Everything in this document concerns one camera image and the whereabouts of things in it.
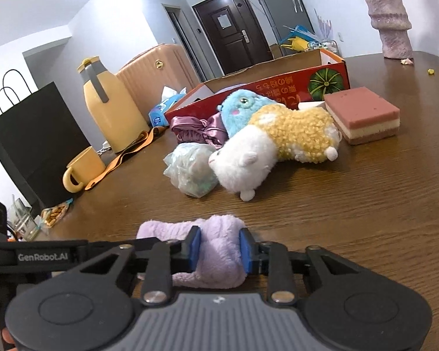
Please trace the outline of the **pink layered sponge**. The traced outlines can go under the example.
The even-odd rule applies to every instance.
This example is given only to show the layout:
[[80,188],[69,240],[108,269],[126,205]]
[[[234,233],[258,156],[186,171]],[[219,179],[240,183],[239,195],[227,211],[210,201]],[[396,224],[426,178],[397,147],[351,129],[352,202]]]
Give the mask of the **pink layered sponge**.
[[366,87],[326,94],[324,102],[350,145],[382,140],[399,131],[400,109]]

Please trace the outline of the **yellow thermos jug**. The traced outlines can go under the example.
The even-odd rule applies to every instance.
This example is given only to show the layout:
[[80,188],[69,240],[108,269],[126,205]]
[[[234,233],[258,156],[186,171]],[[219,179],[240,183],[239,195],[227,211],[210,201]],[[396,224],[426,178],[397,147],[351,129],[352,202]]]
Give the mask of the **yellow thermos jug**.
[[86,58],[78,67],[85,103],[98,128],[116,153],[129,147],[149,125],[124,83],[100,58]]

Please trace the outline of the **yellow ceramic mug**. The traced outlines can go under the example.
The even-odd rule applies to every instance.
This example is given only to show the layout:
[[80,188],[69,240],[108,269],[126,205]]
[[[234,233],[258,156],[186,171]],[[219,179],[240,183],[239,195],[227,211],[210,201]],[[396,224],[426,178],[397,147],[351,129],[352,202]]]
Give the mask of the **yellow ceramic mug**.
[[87,147],[66,167],[62,183],[69,192],[80,192],[90,181],[98,177],[106,166],[93,147]]

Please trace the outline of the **pink ribbed suitcase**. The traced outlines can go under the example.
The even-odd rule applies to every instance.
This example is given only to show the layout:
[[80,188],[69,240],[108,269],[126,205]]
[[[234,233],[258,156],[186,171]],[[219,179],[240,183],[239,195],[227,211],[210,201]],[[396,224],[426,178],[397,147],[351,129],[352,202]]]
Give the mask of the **pink ribbed suitcase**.
[[139,54],[116,77],[127,87],[143,117],[150,122],[149,111],[162,101],[165,86],[190,91],[200,80],[184,48],[179,44],[160,44]]

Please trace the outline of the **black paper shopping bag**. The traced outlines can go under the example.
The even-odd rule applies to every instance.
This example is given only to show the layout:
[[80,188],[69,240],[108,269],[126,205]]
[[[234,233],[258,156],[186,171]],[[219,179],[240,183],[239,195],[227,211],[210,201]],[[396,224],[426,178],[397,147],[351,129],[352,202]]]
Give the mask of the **black paper shopping bag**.
[[62,177],[88,146],[54,82],[0,115],[0,162],[35,213],[72,198]]

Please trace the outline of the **blue plush toy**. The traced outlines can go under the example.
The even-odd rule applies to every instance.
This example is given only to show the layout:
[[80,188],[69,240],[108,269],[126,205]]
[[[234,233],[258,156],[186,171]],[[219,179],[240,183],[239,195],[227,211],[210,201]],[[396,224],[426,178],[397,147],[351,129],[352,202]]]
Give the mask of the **blue plush toy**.
[[217,106],[229,138],[248,125],[251,116],[266,105],[277,102],[250,90],[236,90]]

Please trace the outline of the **blue tissue pack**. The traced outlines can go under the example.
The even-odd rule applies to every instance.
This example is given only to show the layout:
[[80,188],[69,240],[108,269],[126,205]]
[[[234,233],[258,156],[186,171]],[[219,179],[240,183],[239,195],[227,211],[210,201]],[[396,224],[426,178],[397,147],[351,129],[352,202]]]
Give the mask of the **blue tissue pack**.
[[176,91],[168,86],[164,86],[162,90],[161,100],[149,111],[149,119],[152,127],[167,127],[169,125],[165,114],[186,94],[184,87],[180,91]]

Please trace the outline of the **yellow watering can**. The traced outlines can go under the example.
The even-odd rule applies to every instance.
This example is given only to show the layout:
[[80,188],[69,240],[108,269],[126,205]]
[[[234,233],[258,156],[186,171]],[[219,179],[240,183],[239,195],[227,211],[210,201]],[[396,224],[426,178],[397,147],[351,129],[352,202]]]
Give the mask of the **yellow watering can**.
[[300,37],[292,37],[288,38],[284,41],[283,44],[280,44],[282,48],[293,50],[297,52],[307,51],[308,50],[308,42],[307,40]]

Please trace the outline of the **white yellow plush alpaca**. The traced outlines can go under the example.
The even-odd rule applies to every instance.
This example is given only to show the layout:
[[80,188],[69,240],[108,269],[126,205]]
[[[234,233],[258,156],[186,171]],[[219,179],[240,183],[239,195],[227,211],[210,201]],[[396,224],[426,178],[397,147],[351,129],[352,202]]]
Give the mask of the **white yellow plush alpaca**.
[[322,107],[265,105],[210,155],[208,165],[224,189],[250,201],[278,162],[333,162],[341,140],[331,114]]

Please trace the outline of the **purple satin scrunchie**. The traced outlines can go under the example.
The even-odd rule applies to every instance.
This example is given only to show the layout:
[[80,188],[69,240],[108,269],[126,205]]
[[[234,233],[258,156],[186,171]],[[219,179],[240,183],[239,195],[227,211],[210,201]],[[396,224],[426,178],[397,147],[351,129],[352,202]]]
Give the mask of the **purple satin scrunchie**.
[[175,116],[169,127],[176,135],[178,143],[206,143],[215,149],[220,149],[229,139],[220,113],[208,119]]

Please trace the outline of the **red orange cardboard box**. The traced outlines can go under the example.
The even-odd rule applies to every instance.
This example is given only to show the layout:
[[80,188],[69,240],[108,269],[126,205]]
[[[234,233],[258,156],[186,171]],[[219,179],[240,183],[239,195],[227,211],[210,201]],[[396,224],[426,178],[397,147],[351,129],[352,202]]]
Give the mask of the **red orange cardboard box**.
[[319,101],[324,94],[350,88],[343,58],[320,48],[258,63],[233,74],[199,84],[165,113],[207,119],[236,90],[250,90],[290,109],[303,101]]

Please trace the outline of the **lilac fluffy headband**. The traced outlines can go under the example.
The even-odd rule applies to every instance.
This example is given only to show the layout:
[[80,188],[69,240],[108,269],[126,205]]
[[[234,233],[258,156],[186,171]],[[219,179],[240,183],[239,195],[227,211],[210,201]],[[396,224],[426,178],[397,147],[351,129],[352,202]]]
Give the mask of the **lilac fluffy headband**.
[[193,273],[174,274],[174,285],[206,289],[239,287],[246,280],[239,244],[239,232],[245,223],[236,216],[214,215],[179,223],[149,220],[140,225],[137,237],[183,240],[193,226],[201,232],[199,261]]

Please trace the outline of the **fallen pink petal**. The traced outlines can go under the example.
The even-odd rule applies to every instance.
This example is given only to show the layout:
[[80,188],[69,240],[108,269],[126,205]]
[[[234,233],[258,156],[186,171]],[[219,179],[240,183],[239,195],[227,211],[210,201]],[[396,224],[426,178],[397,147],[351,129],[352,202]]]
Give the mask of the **fallen pink petal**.
[[414,64],[414,62],[411,59],[409,59],[409,58],[408,59],[402,59],[400,61],[400,63],[402,65],[405,65],[405,66],[412,66]]

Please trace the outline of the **iridescent mesh bath pouf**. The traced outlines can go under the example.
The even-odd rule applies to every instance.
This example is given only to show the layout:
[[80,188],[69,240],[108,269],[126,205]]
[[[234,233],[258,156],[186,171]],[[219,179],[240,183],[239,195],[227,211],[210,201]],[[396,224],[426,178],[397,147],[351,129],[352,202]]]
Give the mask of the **iridescent mesh bath pouf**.
[[217,185],[218,179],[208,164],[215,148],[206,143],[179,143],[163,158],[163,174],[187,196],[202,198]]

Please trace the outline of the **grey refrigerator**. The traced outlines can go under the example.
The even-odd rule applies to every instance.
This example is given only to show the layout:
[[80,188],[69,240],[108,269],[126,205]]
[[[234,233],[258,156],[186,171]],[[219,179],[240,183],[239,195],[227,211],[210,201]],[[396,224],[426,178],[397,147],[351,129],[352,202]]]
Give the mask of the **grey refrigerator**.
[[265,12],[278,43],[282,42],[297,26],[314,32],[302,0],[258,0]]

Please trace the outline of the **bag of nuts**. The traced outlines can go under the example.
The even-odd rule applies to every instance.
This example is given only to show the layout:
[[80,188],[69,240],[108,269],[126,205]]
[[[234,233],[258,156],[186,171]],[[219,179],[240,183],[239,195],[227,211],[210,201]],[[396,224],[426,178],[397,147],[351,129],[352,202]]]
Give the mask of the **bag of nuts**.
[[73,199],[69,199],[61,204],[53,206],[52,208],[43,209],[40,215],[43,226],[46,228],[54,227],[67,214],[72,203]]

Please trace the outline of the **purple textured vase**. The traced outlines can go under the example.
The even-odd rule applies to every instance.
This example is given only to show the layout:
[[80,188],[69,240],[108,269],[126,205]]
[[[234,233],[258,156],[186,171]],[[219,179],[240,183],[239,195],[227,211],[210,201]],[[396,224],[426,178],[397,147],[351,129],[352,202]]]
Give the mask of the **purple textured vase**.
[[387,59],[412,59],[408,30],[412,28],[402,0],[365,0],[371,25],[379,32]]

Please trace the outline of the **dark brown entrance door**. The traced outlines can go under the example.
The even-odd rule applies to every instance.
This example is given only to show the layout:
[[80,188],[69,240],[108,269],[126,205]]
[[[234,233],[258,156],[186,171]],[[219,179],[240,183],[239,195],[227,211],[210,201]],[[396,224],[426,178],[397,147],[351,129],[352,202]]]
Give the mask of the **dark brown entrance door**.
[[248,0],[205,0],[193,10],[225,75],[273,59]]

